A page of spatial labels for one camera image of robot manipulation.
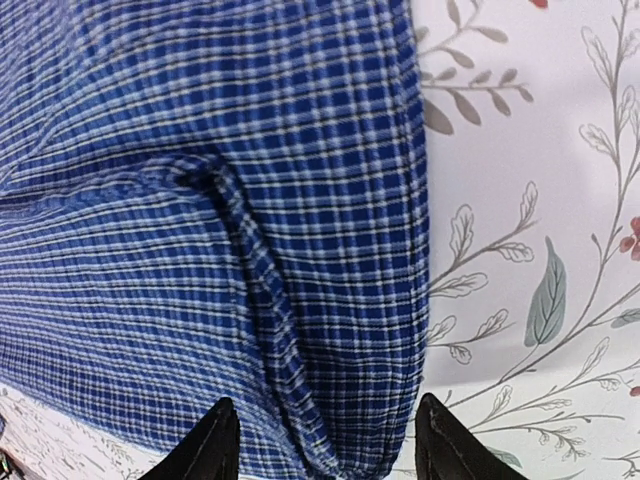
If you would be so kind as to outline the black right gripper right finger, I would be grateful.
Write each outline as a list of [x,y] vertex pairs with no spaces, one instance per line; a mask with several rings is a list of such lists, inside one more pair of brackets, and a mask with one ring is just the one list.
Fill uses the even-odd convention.
[[433,394],[425,393],[415,418],[415,465],[420,480],[525,479],[498,459]]

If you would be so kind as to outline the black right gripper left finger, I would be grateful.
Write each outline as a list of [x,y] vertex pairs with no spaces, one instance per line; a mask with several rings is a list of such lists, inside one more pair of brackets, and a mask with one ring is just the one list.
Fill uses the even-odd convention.
[[240,421],[232,399],[223,397],[141,480],[237,480],[239,454]]

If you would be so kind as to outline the blue plaid button shirt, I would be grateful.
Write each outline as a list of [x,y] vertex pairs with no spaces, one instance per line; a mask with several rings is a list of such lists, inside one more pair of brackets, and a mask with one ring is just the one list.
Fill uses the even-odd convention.
[[406,1],[5,1],[1,379],[240,467],[381,479],[428,317]]

